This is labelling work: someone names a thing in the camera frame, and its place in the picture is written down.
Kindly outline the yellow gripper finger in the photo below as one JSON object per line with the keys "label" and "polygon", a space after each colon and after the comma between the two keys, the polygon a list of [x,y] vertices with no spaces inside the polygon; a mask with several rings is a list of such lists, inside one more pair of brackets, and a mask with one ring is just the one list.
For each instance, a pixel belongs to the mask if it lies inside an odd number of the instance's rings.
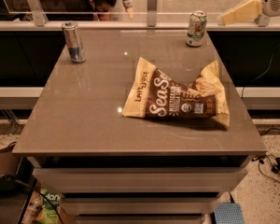
{"label": "yellow gripper finger", "polygon": [[236,22],[253,21],[262,13],[260,0],[244,0],[217,17],[219,25],[229,25]]}

